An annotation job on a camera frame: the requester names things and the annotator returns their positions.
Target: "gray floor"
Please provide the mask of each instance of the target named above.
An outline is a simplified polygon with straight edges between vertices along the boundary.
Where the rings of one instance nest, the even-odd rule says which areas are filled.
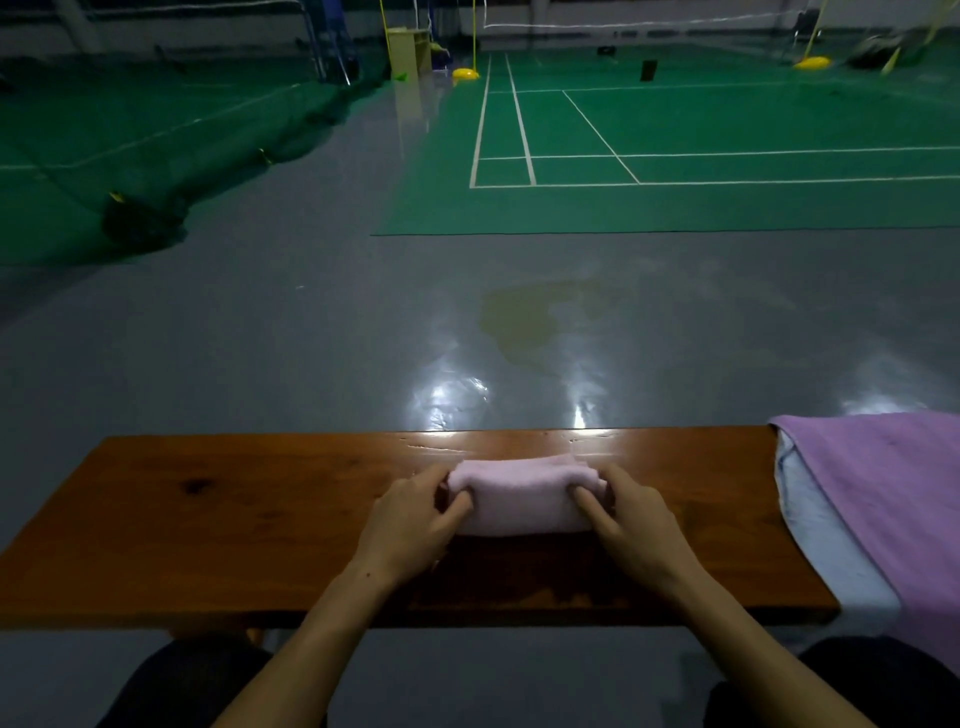
[[[169,251],[2,272],[0,546],[107,435],[960,410],[956,230],[373,237],[408,101]],[[0,724],[92,724],[163,641],[0,635]],[[714,679],[679,630],[382,632],[332,725],[691,725]]]

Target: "leg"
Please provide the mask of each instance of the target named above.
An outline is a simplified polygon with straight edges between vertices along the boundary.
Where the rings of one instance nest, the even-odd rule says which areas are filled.
[[[919,649],[890,637],[824,640],[801,662],[849,700],[878,728],[960,725],[960,678]],[[729,683],[710,693],[705,728],[759,728]]]
[[[98,728],[209,728],[270,658],[234,635],[175,640],[137,668]]]

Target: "wood grain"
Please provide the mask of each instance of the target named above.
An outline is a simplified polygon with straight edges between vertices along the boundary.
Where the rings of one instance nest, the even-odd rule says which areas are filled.
[[[396,478],[573,452],[663,493],[709,571],[768,623],[837,603],[791,539],[767,427],[105,440],[0,555],[0,627],[296,623]],[[592,534],[458,538],[380,625],[668,624]]]

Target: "white court line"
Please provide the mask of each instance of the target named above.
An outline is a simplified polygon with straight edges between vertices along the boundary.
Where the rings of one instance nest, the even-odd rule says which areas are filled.
[[[520,124],[520,139],[523,141],[523,155],[527,160],[527,174],[530,175],[530,184],[536,186],[537,175],[534,174],[534,161],[530,158],[530,146],[527,144],[527,130],[523,128],[523,114],[520,113],[520,100],[516,98],[516,86],[514,85],[514,72],[510,68],[510,54],[505,53],[503,57],[507,60],[507,73],[510,74],[510,88],[514,90],[514,106],[516,106],[516,121]]]
[[[297,86],[300,86],[300,85],[303,85],[303,84],[290,84],[288,86],[284,86],[283,88],[278,88],[274,91],[271,91],[270,93],[264,94],[263,96],[256,96],[252,99],[248,99],[247,101],[244,101],[241,104],[236,104],[232,107],[227,107],[226,109],[214,111],[209,116],[202,116],[199,119],[193,119],[192,121],[187,121],[187,122],[184,122],[183,124],[178,124],[176,127],[171,127],[170,129],[166,129],[162,132],[149,134],[148,136],[144,136],[142,139],[137,139],[136,141],[129,141],[126,144],[121,144],[118,147],[107,149],[105,152],[100,152],[98,154],[95,154],[83,159],[79,159],[77,161],[65,162],[63,164],[44,164],[40,166],[36,164],[0,164],[0,172],[20,172],[20,171],[35,171],[35,170],[38,172],[42,172],[44,169],[76,169],[78,167],[83,167],[88,165],[91,161],[96,161],[97,159],[102,159],[104,157],[111,157],[112,155],[119,154],[120,152],[125,152],[128,149],[133,149],[134,147],[138,147],[141,144],[144,144],[148,141],[153,141],[154,139],[159,139],[162,136],[166,136],[167,134],[178,132],[181,129],[192,127],[195,124],[201,124],[204,121],[209,121],[210,119],[215,119],[218,116],[223,116],[224,114],[231,113],[232,111],[237,111],[238,109],[247,107],[250,104],[255,104],[259,101],[264,101],[265,99],[269,99],[271,96],[276,96],[278,93],[289,91],[291,88],[296,88]]]
[[[844,182],[931,182],[960,180],[960,175],[923,175],[917,177],[849,177],[836,180],[721,180],[716,182],[602,182],[597,184],[540,184],[540,187],[704,187],[728,184],[842,184]],[[476,189],[529,187],[529,184],[484,184]]]
[[[531,188],[532,184],[478,184],[474,189],[519,189]],[[538,184],[536,187],[636,187],[633,182],[597,182],[595,184]]]
[[[487,95],[490,92],[490,72],[493,56],[487,61],[487,84],[483,87],[483,104],[480,105],[480,121],[477,122],[477,143],[473,147],[473,166],[470,168],[470,189],[477,185],[477,166],[480,164],[480,139],[483,136],[483,122],[487,116]]]
[[[774,155],[827,155],[827,154],[870,154],[879,152],[956,152],[960,145],[939,147],[862,147],[857,149],[777,149],[768,152],[682,152],[676,154],[640,154],[640,155],[534,155],[534,159],[624,159],[672,158],[672,157],[769,157]],[[481,161],[506,159],[524,159],[524,157],[483,157]]]
[[[603,135],[602,135],[601,133],[597,132],[597,128],[596,128],[595,126],[593,126],[593,123],[592,123],[589,119],[587,119],[587,115],[586,115],[585,113],[583,113],[582,111],[580,111],[580,107],[578,107],[576,104],[573,103],[573,99],[571,99],[571,98],[567,95],[566,91],[564,91],[564,96],[566,96],[566,100],[567,100],[567,101],[569,101],[571,104],[573,104],[573,107],[577,110],[577,112],[578,112],[581,116],[584,117],[584,121],[586,121],[588,124],[590,124],[590,128],[593,129],[593,132],[594,132],[597,136],[600,137],[600,141],[602,141],[602,142],[604,143],[604,146],[607,147],[607,149],[610,150],[610,153],[611,153],[614,157],[616,157],[616,152],[613,150],[613,147],[612,147],[610,144],[607,143],[607,140],[603,137]],[[622,166],[625,170],[627,170],[627,174],[630,175],[630,176],[633,178],[634,182],[636,182],[637,184],[640,184],[640,180],[638,180],[638,179],[636,178],[636,175],[630,170],[630,167],[628,167],[628,166],[626,165],[626,163],[624,163],[623,159],[621,159],[620,157],[616,157],[616,160],[617,160],[618,162],[620,162],[620,166]]]
[[[611,85],[611,86],[592,86],[589,88],[526,88],[515,93],[563,93],[564,91],[669,91],[673,88],[735,88],[749,86],[798,86],[798,85],[829,85],[842,84],[845,81],[840,79],[827,79],[824,81],[744,81],[730,84],[646,84],[646,85]],[[491,93],[512,93],[512,91],[491,91]]]

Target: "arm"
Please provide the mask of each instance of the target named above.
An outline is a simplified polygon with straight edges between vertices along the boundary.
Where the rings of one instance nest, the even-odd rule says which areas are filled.
[[[473,508],[460,493],[442,515],[448,468],[395,482],[371,510],[353,559],[296,634],[234,698],[214,728],[316,728],[367,626],[400,584],[433,565]]]
[[[764,725],[874,725],[767,634],[707,573],[657,490],[638,485],[617,466],[604,476],[616,497],[616,517],[584,488],[573,492],[577,505],[620,567],[677,608]]]

